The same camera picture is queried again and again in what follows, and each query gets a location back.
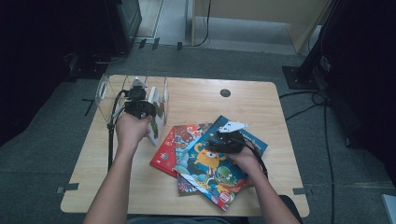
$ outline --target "book cover illustration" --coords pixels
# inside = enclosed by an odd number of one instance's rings
[[[163,97],[160,96],[158,89],[156,87],[151,88],[151,92],[148,97],[148,102],[152,103],[157,112],[157,116],[152,118],[148,129],[150,133],[148,138],[150,139],[152,145],[157,147],[160,144],[161,133],[163,131],[163,124],[165,121],[164,107],[163,107]]]
[[[174,128],[166,135],[149,164],[173,177],[177,177],[177,172],[173,170],[176,164]]]
[[[177,161],[175,170],[201,191],[209,200],[226,211],[233,202],[237,192],[245,185],[245,174],[226,154],[207,150],[207,140],[220,141],[216,135],[218,128],[229,120],[220,116],[209,130],[191,147],[183,158]],[[259,151],[260,155],[267,145],[248,133],[240,130]]]
[[[183,156],[189,156],[187,154],[188,149],[195,145],[195,143],[201,138],[201,136],[209,129],[211,123],[202,124],[187,124],[174,126],[175,129],[175,151],[176,160],[180,161]],[[195,192],[196,189],[186,181],[183,177],[177,176],[177,187],[180,195],[185,195],[190,192]]]

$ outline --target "person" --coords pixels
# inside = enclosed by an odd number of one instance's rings
[[[117,153],[84,218],[84,224],[127,222],[130,178],[133,167],[131,164],[134,163],[134,154],[138,143],[149,134],[148,125],[151,119],[152,116],[137,119],[130,114],[123,114],[119,117],[116,123],[119,143]],[[276,194],[250,149],[244,147],[240,153],[228,156],[251,178],[265,223],[299,223],[299,220]],[[208,221],[217,220],[217,223],[227,223],[221,222],[220,217],[211,219],[213,220],[208,219]],[[191,218],[191,221],[196,220],[202,221],[202,218]]]

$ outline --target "blue book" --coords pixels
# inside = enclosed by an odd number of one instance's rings
[[[219,116],[174,167],[175,171],[224,211],[227,211],[237,192],[248,179],[248,175],[226,154],[206,149],[209,139],[220,141],[216,131],[228,121],[225,117]],[[268,145],[253,134],[246,130],[240,132],[259,150],[260,155],[267,149]]]

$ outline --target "person's left hand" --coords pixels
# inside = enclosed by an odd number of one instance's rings
[[[119,150],[128,150],[132,152],[133,156],[140,140],[149,135],[148,125],[151,120],[152,116],[137,119],[127,113],[121,115],[116,124]]]

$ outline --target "wooden desk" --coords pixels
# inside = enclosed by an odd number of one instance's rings
[[[195,17],[207,17],[209,0],[192,0],[191,44]],[[286,23],[291,42],[300,53],[325,15],[332,0],[213,0],[210,18]]]
[[[110,80],[123,79],[113,76]],[[163,77],[149,77],[151,86],[161,86]],[[268,144],[263,154],[270,182],[278,194],[290,196],[302,217],[309,214],[304,194],[293,189],[303,184],[291,146],[286,121],[276,92],[270,82],[231,81],[169,77],[168,121],[162,139],[171,127],[187,123],[213,122],[219,115],[248,123],[247,131]],[[222,97],[222,89],[231,91]],[[66,213],[86,213],[106,176],[107,128],[96,112],[87,139],[81,150],[70,183],[79,183],[78,190],[67,191],[61,208]],[[143,139],[134,156],[129,197],[130,214],[196,215],[196,216],[261,216],[253,188],[242,189],[227,212],[203,195],[178,196],[177,180],[149,165],[157,148]]]

